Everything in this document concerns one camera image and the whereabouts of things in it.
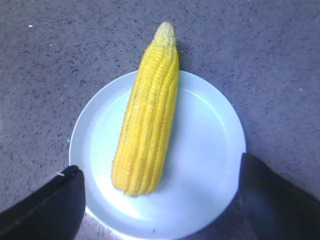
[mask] black object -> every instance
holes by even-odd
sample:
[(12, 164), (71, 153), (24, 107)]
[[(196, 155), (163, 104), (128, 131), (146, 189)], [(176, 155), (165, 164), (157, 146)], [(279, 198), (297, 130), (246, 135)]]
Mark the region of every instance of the black object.
[(0, 214), (0, 240), (72, 240), (86, 207), (84, 175), (69, 166)]
[(259, 240), (320, 240), (320, 202), (247, 153), (238, 194)]

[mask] yellow corn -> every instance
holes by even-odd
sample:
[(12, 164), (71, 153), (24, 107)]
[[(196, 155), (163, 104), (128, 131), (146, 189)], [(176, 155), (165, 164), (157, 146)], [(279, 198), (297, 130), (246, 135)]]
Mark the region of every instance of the yellow corn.
[(172, 25), (163, 22), (142, 57), (112, 163), (112, 184), (137, 197), (160, 182), (174, 118), (179, 56)]

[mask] corn on the cob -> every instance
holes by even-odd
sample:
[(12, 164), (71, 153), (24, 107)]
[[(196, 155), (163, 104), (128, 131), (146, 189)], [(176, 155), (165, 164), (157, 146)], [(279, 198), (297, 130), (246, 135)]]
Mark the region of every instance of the corn on the cob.
[(172, 25), (163, 22), (142, 57), (112, 163), (112, 184), (137, 197), (160, 182), (175, 112), (179, 56)]

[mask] white plate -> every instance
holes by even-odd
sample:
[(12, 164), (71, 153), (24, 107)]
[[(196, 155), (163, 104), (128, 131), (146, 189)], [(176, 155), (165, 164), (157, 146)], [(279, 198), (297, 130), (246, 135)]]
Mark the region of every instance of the white plate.
[(182, 238), (215, 220), (233, 199), (244, 132), (215, 87), (180, 71), (159, 188), (138, 198), (123, 195), (111, 183), (111, 167), (136, 75), (112, 81), (85, 106), (72, 133), (69, 163), (84, 172), (87, 210), (110, 229), (141, 239)]

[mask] corn tip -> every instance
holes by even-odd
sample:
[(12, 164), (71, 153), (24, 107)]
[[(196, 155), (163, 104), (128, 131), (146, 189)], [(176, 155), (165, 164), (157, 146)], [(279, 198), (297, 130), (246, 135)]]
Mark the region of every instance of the corn tip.
[(153, 42), (158, 45), (168, 45), (176, 43), (175, 30), (171, 23), (167, 21), (161, 23), (154, 35)]

